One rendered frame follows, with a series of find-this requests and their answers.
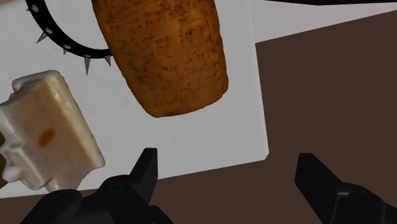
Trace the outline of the brown inscribed clay tablet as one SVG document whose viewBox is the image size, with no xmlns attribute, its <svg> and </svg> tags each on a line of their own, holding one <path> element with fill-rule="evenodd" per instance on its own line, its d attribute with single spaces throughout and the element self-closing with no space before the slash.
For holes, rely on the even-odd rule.
<svg viewBox="0 0 397 224">
<path fill-rule="evenodd" d="M 130 91 L 149 115 L 191 113 L 228 90 L 214 0 L 92 0 Z"/>
</svg>

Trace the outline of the cream white block figure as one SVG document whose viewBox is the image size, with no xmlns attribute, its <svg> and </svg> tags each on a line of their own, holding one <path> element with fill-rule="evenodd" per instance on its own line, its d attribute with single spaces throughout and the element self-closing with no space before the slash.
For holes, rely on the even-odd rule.
<svg viewBox="0 0 397 224">
<path fill-rule="evenodd" d="M 76 189 L 105 160 L 82 112 L 55 70 L 13 80 L 13 92 L 0 103 L 5 159 L 2 179 L 31 190 Z"/>
</svg>

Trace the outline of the black spiked collar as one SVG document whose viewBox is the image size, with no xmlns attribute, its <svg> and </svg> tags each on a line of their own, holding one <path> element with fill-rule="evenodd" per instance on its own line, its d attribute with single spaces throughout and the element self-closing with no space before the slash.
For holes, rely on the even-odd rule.
<svg viewBox="0 0 397 224">
<path fill-rule="evenodd" d="M 112 54 L 109 49 L 95 49 L 83 46 L 70 38 L 53 19 L 45 0 L 25 0 L 27 11 L 29 11 L 43 31 L 36 43 L 50 38 L 56 45 L 67 52 L 84 58 L 85 72 L 88 74 L 90 61 L 92 59 L 104 59 L 111 66 Z"/>
</svg>

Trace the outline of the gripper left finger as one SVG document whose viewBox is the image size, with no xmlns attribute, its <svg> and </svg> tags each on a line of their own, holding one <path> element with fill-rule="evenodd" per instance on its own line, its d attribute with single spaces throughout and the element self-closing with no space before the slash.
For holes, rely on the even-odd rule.
<svg viewBox="0 0 397 224">
<path fill-rule="evenodd" d="M 146 148 L 130 174 L 106 179 L 86 197 L 73 189 L 48 193 L 20 224 L 174 224 L 150 205 L 157 179 L 157 149 Z"/>
</svg>

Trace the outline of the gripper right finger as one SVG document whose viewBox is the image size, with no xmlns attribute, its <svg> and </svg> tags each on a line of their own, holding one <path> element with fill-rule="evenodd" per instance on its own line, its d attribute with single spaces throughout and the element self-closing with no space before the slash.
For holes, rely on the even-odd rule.
<svg viewBox="0 0 397 224">
<path fill-rule="evenodd" d="M 312 153 L 299 154 L 295 185 L 322 224 L 397 224 L 397 207 L 341 181 Z"/>
</svg>

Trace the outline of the white table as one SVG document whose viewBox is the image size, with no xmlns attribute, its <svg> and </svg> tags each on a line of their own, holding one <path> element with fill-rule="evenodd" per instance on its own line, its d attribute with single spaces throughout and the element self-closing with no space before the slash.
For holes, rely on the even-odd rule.
<svg viewBox="0 0 397 224">
<path fill-rule="evenodd" d="M 114 62 L 81 57 L 50 39 L 25 0 L 0 5 L 0 102 L 11 82 L 58 70 L 65 78 L 105 158 L 80 190 L 128 173 L 142 150 L 158 149 L 158 175 L 168 178 L 263 160 L 268 155 L 265 118 L 249 0 L 215 0 L 227 65 L 227 92 L 214 104 L 185 115 L 153 118 L 138 104 Z"/>
</svg>

